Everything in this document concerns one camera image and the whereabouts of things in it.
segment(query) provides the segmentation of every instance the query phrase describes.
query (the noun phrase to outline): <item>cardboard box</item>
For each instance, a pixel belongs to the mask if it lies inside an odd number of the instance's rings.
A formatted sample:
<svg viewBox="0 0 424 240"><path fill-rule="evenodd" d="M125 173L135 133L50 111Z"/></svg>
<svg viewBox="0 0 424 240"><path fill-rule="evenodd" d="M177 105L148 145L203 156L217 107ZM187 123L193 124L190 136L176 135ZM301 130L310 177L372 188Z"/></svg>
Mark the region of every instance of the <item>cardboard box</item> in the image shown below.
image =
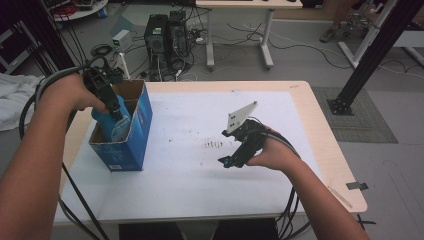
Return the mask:
<svg viewBox="0 0 424 240"><path fill-rule="evenodd" d="M125 80L113 89L132 116L128 136L122 142L105 142L96 124L89 144L111 172L141 171L153 115L146 85L143 80Z"/></svg>

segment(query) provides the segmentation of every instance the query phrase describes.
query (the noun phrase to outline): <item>hand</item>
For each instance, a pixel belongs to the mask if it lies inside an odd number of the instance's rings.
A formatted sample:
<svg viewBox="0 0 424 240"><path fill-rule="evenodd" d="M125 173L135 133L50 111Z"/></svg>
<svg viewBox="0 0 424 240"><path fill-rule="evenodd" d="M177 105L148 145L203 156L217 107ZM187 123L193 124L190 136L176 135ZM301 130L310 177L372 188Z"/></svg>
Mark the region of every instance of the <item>hand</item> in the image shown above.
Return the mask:
<svg viewBox="0 0 424 240"><path fill-rule="evenodd" d="M93 107L99 112L107 113L105 104L93 95L84 85L82 76L75 73L57 80L41 96L39 105L60 105L66 110L84 110Z"/></svg>
<svg viewBox="0 0 424 240"><path fill-rule="evenodd" d="M259 155L252 157L246 165L262 166L286 173L292 169L296 162L300 161L301 159L296 156L287 146L275 139L267 137L265 139L262 152Z"/></svg>

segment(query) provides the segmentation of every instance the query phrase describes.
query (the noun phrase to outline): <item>black pole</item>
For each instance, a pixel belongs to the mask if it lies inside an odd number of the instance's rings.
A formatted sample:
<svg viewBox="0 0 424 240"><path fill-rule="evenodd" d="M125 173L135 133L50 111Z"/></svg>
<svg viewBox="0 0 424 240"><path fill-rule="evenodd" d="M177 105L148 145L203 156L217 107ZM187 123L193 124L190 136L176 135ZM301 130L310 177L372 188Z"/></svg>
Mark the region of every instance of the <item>black pole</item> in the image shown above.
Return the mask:
<svg viewBox="0 0 424 240"><path fill-rule="evenodd" d="M350 106L383 58L423 6L424 0L398 0L380 32L336 99L328 99L333 115L350 115Z"/></svg>

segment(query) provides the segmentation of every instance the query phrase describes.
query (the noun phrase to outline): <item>shoe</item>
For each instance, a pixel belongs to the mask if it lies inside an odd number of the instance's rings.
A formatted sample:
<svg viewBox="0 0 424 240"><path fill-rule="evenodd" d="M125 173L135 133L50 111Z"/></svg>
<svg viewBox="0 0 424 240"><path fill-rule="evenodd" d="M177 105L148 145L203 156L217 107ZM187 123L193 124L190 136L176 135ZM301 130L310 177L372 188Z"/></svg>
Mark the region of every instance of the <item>shoe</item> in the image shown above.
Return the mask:
<svg viewBox="0 0 424 240"><path fill-rule="evenodd" d="M334 35L336 35L336 32L337 29L333 29L332 27L329 28L325 33L321 35L319 41L323 43L328 43L334 37Z"/></svg>

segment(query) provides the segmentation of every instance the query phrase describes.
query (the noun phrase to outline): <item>computer tower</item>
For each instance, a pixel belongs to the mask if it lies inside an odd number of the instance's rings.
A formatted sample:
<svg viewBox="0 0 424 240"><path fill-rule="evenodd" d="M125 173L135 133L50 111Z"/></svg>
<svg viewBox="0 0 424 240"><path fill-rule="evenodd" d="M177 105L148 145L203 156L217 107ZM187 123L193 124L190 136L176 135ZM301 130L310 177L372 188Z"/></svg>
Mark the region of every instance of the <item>computer tower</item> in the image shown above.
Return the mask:
<svg viewBox="0 0 424 240"><path fill-rule="evenodd" d="M150 61L150 81L163 81L169 75L172 47L167 33L168 15L152 14L144 31Z"/></svg>
<svg viewBox="0 0 424 240"><path fill-rule="evenodd" d="M172 48L177 54L188 56L186 12L171 11L168 28Z"/></svg>

